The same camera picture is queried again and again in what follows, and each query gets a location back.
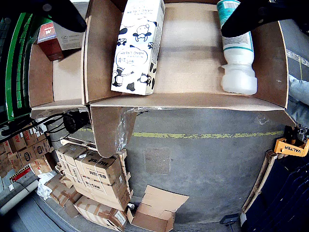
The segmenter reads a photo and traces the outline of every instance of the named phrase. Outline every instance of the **stacked cardboard boxes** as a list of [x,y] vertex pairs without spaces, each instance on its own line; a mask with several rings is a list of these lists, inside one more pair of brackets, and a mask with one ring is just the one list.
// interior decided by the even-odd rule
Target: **stacked cardboard boxes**
[[57,174],[48,182],[45,183],[47,187],[52,190],[51,197],[64,208],[66,213],[71,217],[78,215],[78,211],[74,207],[74,203],[82,196],[74,187],[68,188],[60,182],[62,175]]
[[[44,158],[42,156],[51,151],[44,133],[34,128],[25,130],[5,141],[3,144],[0,144],[0,155],[2,158],[2,160],[0,160],[1,175],[7,172],[7,170],[11,170],[11,168],[13,168],[15,172],[18,172],[24,166],[33,163],[36,159],[41,159],[39,162],[46,160],[46,157]],[[7,166],[7,162],[3,161],[6,158],[9,160],[9,166]]]
[[79,193],[106,206],[126,209],[130,193],[118,154],[103,158],[96,151],[73,144],[62,146],[56,153]]
[[86,196],[82,196],[74,206],[89,221],[115,231],[125,230],[127,218],[123,211],[100,204]]

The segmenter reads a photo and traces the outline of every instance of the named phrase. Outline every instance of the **bottle label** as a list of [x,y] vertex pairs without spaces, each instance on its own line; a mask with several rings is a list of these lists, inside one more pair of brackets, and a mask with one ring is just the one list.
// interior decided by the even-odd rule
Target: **bottle label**
[[[220,26],[228,20],[231,14],[239,6],[240,2],[237,0],[223,0],[217,4],[217,9],[219,13]],[[227,38],[222,36],[223,50],[231,48],[246,49],[253,52],[253,43],[251,32],[247,32],[243,35]]]

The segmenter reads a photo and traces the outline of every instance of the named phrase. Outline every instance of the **red box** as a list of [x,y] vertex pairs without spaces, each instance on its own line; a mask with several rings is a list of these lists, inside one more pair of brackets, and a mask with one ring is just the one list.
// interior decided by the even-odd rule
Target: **red box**
[[46,23],[41,26],[38,45],[50,61],[63,59],[53,23]]

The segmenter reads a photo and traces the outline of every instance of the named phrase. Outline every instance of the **printed label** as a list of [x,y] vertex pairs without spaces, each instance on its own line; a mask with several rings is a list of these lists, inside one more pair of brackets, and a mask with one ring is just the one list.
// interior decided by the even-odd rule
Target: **printed label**
[[126,222],[125,217],[120,213],[120,211],[118,210],[118,212],[115,214],[115,217],[120,221],[121,225],[124,225]]

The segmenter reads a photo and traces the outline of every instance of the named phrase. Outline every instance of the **concrete floor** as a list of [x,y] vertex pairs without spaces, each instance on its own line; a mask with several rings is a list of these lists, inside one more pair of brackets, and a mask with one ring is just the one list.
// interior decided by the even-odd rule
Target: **concrete floor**
[[[214,109],[154,110],[139,115],[126,159],[133,201],[141,200],[149,184],[190,196],[176,213],[177,224],[218,222],[224,215],[240,213],[266,150],[273,148],[284,129],[271,121],[259,123],[262,117]],[[137,132],[146,133],[138,137]],[[169,138],[152,138],[162,133]],[[66,134],[52,134],[52,140]],[[92,136],[91,130],[81,129],[72,137],[93,141]]]

